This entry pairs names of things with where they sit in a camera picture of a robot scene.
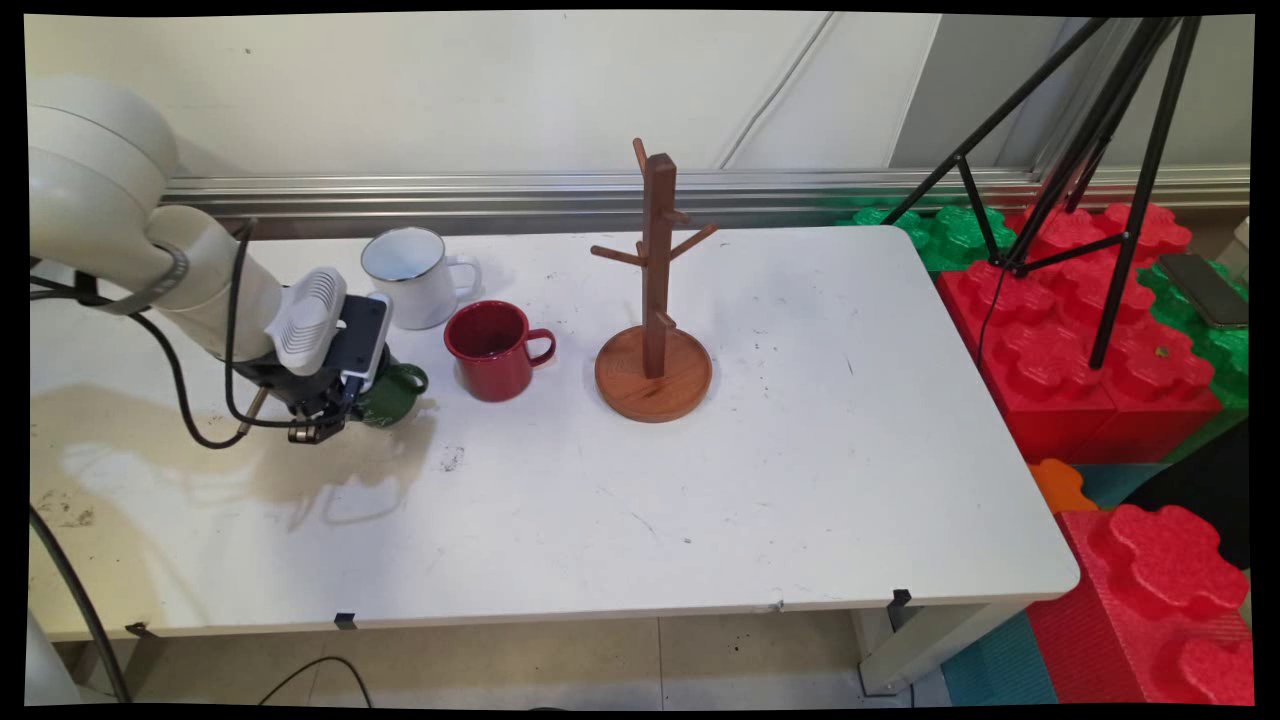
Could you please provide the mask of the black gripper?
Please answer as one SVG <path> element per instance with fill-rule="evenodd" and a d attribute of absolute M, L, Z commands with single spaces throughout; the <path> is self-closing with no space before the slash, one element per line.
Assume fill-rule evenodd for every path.
<path fill-rule="evenodd" d="M 365 378 L 346 378 L 344 372 L 369 372 L 374 383 L 366 388 Z M 294 416 L 287 429 L 293 445 L 320 445 L 348 421 L 403 419 L 403 368 L 392 355 L 333 346 L 312 375 L 296 375 L 276 361 L 275 354 L 237 361 L 234 373 L 285 405 Z"/>

